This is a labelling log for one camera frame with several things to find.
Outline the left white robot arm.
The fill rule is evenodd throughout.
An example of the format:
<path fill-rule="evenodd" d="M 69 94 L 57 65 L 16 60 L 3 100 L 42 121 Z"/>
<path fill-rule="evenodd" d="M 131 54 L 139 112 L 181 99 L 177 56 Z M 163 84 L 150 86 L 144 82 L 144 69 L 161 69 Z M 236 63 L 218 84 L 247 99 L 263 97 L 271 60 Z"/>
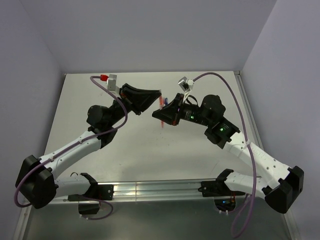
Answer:
<path fill-rule="evenodd" d="M 161 95 L 160 90 L 138 89 L 126 83 L 120 88 L 119 96 L 113 96 L 111 106 L 91 106 L 86 120 L 89 128 L 81 136 L 52 153 L 39 158 L 30 155 L 24 159 L 15 183 L 14 203 L 23 207 L 18 194 L 22 194 L 29 202 L 27 205 L 35 209 L 62 196 L 95 198 L 98 182 L 88 173 L 68 178 L 60 178 L 60 175 L 85 156 L 107 146 L 118 131 L 117 122 L 127 121 L 130 112 L 140 115 Z"/>

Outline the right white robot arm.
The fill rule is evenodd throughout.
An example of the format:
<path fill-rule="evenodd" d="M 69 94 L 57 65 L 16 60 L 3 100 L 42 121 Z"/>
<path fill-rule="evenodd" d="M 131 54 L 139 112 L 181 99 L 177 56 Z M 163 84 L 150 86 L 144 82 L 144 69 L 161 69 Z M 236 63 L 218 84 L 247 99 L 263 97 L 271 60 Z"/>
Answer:
<path fill-rule="evenodd" d="M 254 193 L 276 212 L 285 214 L 303 190 L 304 171 L 290 167 L 270 156 L 224 117 L 225 106 L 219 96 L 209 94 L 200 106 L 183 102 L 178 93 L 174 100 L 152 113 L 152 117 L 176 126 L 181 120 L 206 127 L 207 139 L 255 170 L 256 177 L 232 169 L 216 178 L 216 189 L 222 195 L 232 192 Z"/>

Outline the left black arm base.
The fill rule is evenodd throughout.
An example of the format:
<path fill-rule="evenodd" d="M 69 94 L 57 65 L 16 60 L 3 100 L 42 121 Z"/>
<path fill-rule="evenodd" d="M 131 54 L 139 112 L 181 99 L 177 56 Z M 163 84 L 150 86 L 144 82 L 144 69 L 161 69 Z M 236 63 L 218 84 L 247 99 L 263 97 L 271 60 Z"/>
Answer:
<path fill-rule="evenodd" d="M 113 199 L 113 184 L 97 184 L 90 187 L 89 190 L 82 194 L 73 194 L 67 197 L 68 202 L 78 202 L 78 213 L 82 217 L 90 220 L 100 220 L 109 217 L 114 210 L 110 201 Z M 108 213 L 105 216 L 96 216 L 102 207 L 108 207 Z"/>

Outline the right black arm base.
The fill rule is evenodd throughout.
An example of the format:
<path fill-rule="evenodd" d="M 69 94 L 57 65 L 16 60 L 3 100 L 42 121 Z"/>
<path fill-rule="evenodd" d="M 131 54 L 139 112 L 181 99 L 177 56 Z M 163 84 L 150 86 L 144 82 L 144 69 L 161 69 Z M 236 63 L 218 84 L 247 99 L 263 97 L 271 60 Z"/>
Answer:
<path fill-rule="evenodd" d="M 244 204 L 248 198 L 248 194 L 241 191 L 230 190 L 225 181 L 227 177 L 233 173 L 228 169 L 223 171 L 215 180 L 205 180 L 200 182 L 200 187 L 197 189 L 202 194 L 203 198 L 216 198 L 222 197 L 218 200 L 214 200 L 216 211 L 219 214 L 229 215 L 239 210 L 237 206 L 236 197 L 244 196 L 242 204 Z"/>

